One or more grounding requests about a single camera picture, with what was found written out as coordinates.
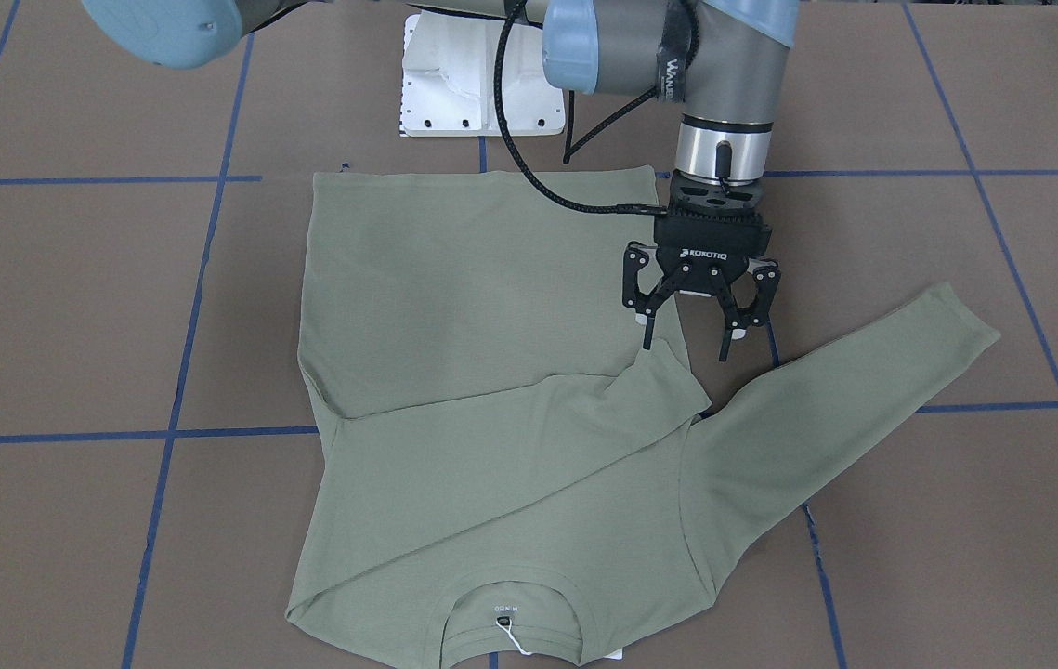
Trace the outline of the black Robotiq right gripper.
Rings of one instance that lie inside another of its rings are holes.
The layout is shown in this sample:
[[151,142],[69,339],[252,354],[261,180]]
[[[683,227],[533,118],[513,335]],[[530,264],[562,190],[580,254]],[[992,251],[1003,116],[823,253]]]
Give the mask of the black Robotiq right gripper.
[[[644,326],[642,348],[647,350],[657,314],[673,293],[714,296],[725,321],[718,354],[718,361],[725,361],[734,340],[770,322],[782,279],[779,264],[764,257],[771,228],[758,211],[762,182],[732,186],[673,178],[669,194],[665,215],[653,221],[656,247],[630,242],[623,250],[621,302]],[[650,263],[660,267],[661,278],[645,293],[639,274]],[[740,279],[752,281],[748,304],[734,295],[733,284]]]

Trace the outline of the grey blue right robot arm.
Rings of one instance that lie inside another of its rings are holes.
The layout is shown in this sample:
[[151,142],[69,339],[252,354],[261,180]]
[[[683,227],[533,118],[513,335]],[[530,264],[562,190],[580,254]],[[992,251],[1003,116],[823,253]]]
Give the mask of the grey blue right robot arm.
[[[796,1],[419,1],[424,13],[498,21],[491,97],[504,147],[528,183],[585,215],[653,217],[653,245],[623,253],[621,302],[650,347],[661,306],[676,293],[718,301],[720,361],[750,327],[770,322],[780,272],[765,257],[771,229],[758,213],[779,89],[794,47]],[[542,76],[570,95],[630,102],[580,138],[564,160],[650,100],[681,103],[665,206],[579,203],[529,169],[507,117],[507,51],[517,25],[542,31]]]

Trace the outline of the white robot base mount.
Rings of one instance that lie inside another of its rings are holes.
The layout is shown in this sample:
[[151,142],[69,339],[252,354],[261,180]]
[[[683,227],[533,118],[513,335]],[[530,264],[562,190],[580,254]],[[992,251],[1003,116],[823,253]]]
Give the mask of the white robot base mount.
[[[398,131],[413,138],[496,137],[493,76],[501,22],[421,12],[404,24]],[[557,135],[564,94],[545,79],[542,31],[517,25],[504,50],[504,115],[515,137]]]

